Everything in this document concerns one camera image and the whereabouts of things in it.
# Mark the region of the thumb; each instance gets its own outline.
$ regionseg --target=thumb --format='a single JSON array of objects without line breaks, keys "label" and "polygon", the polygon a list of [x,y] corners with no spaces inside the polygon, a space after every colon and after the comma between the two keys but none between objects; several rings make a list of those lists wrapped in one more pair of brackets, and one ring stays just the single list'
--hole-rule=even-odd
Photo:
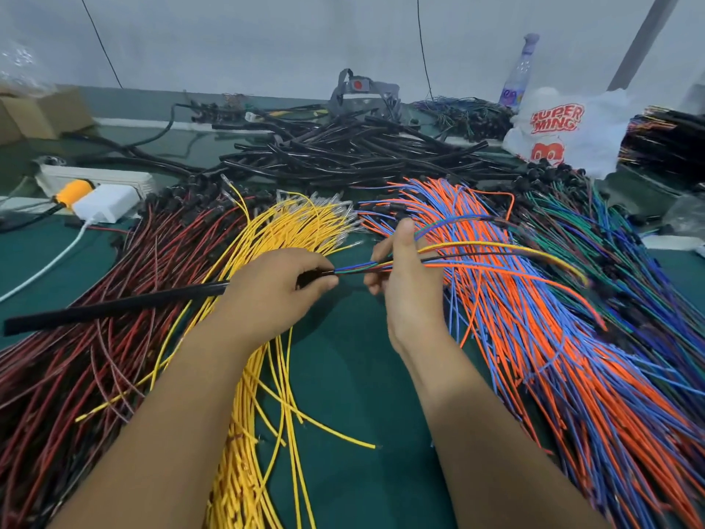
[{"label": "thumb", "polygon": [[311,284],[300,289],[296,294],[301,301],[306,303],[306,308],[311,308],[313,303],[319,300],[324,293],[330,291],[338,285],[338,277],[334,275],[316,278]]},{"label": "thumb", "polygon": [[394,230],[392,239],[394,267],[403,268],[419,264],[414,232],[416,226],[412,219],[402,219]]}]

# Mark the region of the white wall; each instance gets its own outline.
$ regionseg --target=white wall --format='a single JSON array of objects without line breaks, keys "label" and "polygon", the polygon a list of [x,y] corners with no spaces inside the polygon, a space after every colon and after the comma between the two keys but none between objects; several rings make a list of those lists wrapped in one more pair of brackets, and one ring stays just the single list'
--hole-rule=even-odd
[{"label": "white wall", "polygon": [[117,86],[80,0],[0,0],[0,50],[24,43],[54,83]]},{"label": "white wall", "polygon": [[629,92],[641,105],[680,108],[705,72],[705,0],[678,0]]},{"label": "white wall", "polygon": [[[600,92],[653,0],[421,0],[436,94],[498,99],[527,32],[534,84]],[[427,95],[416,0],[86,0],[125,87],[327,98],[346,67]]]}]

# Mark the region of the white charger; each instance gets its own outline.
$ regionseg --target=white charger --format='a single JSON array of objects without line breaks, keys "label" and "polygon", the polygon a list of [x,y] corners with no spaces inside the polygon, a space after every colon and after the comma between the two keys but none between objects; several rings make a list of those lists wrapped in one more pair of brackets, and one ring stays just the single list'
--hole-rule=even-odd
[{"label": "white charger", "polygon": [[71,209],[81,221],[116,223],[139,201],[133,186],[104,183],[75,202]]}]

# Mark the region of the bottle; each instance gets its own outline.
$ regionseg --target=bottle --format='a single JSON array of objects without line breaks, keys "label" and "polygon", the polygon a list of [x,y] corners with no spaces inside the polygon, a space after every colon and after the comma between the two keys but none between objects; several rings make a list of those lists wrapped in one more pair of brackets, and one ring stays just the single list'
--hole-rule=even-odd
[{"label": "bottle", "polygon": [[504,84],[504,89],[502,89],[502,96],[499,98],[500,104],[512,108],[515,113],[519,110],[519,104],[524,98],[524,91],[526,91],[529,84],[531,55],[534,52],[534,48],[536,48],[536,43],[539,42],[539,34],[529,33],[524,35],[524,41],[526,43],[524,43],[522,55],[519,57],[517,66],[509,74],[509,78]]}]

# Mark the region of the person's left hand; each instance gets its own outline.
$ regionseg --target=person's left hand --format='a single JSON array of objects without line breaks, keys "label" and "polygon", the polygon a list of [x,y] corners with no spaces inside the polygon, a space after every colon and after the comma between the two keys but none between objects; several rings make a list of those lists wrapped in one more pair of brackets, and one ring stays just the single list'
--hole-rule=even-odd
[{"label": "person's left hand", "polygon": [[196,328],[219,344],[252,352],[291,328],[338,284],[338,277],[330,275],[296,289],[298,276],[311,269],[333,265],[306,249],[265,252],[235,272],[214,311]]}]

